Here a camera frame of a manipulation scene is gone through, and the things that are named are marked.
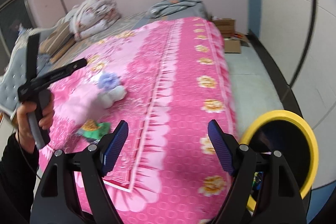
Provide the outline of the black sleeved left forearm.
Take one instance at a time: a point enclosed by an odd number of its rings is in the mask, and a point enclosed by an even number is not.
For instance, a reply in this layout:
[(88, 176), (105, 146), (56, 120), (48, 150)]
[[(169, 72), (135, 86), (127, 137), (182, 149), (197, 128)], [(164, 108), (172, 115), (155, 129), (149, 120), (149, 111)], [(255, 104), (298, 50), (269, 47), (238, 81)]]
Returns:
[(14, 134), (1, 159), (1, 223), (29, 223), (39, 153), (21, 149)]

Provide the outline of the person's left hand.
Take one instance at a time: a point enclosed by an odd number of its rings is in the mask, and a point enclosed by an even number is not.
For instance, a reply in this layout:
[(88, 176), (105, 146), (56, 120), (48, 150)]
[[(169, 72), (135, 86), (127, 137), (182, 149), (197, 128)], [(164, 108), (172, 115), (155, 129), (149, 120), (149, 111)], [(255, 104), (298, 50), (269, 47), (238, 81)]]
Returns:
[[(23, 102), (17, 110), (18, 131), (15, 138), (21, 145), (22, 149), (32, 154), (35, 150), (35, 141), (30, 131), (27, 114), (33, 113), (37, 105), (35, 102)], [(48, 130), (54, 121), (54, 94), (50, 94), (49, 104), (43, 110), (43, 118), (39, 121), (39, 125), (44, 130)]]

